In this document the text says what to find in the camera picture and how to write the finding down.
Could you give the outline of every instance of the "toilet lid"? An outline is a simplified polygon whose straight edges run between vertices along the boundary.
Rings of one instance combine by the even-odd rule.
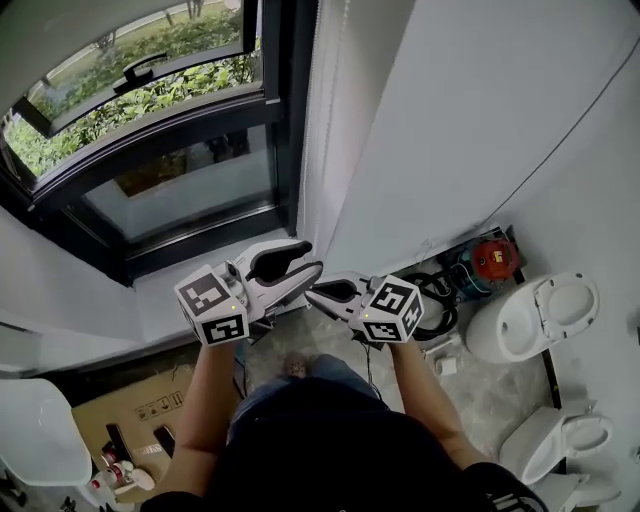
[[[583,274],[565,272],[543,281],[535,301],[545,335],[552,340],[585,330],[596,317],[598,289]]]
[[[604,416],[578,416],[562,425],[567,457],[586,457],[599,452],[613,435],[613,422]]]

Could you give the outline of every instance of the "window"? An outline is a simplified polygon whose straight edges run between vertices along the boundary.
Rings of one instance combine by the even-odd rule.
[[[0,122],[0,203],[127,285],[294,234],[316,9],[190,0],[61,56]]]

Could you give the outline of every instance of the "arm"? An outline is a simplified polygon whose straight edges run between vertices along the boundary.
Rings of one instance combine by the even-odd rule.
[[[416,342],[389,344],[389,348],[405,413],[422,423],[461,469],[487,461],[462,430],[458,412],[427,368]]]
[[[200,350],[176,432],[173,459],[156,495],[169,491],[196,496],[206,493],[236,406],[235,348],[235,343],[225,343]]]

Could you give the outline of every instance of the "glass pane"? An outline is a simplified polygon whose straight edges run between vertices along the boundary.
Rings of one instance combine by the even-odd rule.
[[[27,93],[45,117],[55,119],[122,78],[122,70],[148,55],[167,59],[239,42],[240,2],[191,0],[153,13],[99,37],[49,71]]]
[[[124,65],[157,51],[154,48],[159,46],[154,45],[162,45],[161,50],[173,58],[239,40],[241,15],[237,9],[226,7],[232,3],[229,0],[204,2],[200,16],[196,16],[198,11],[196,8],[194,14],[192,1],[188,5],[193,19],[189,18],[188,5],[181,4],[168,9],[166,14],[162,11],[127,25],[116,31],[112,47],[104,53],[94,43],[83,50],[85,53],[79,52],[67,59],[65,63],[71,64],[65,67],[63,63],[44,77],[44,81],[32,88],[30,99],[48,117],[55,118],[112,85],[122,76]],[[202,30],[207,33],[206,37],[202,36]],[[123,59],[121,55],[125,54],[127,58]],[[251,55],[201,64],[160,78],[106,103],[51,139],[41,136],[11,111],[0,126],[18,157],[33,174],[42,176],[79,149],[149,112],[261,80],[261,59],[258,40],[256,51]]]
[[[118,176],[84,197],[131,241],[269,193],[264,126],[199,142]]]

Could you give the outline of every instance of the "window handle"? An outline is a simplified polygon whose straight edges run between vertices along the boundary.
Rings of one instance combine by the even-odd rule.
[[[138,68],[152,60],[164,59],[166,57],[167,52],[158,52],[132,62],[122,70],[124,78],[121,78],[114,84],[113,90],[118,94],[124,94],[125,92],[132,91],[133,89],[137,89],[138,87],[148,84],[153,80],[153,70],[147,69],[140,73],[138,72]]]

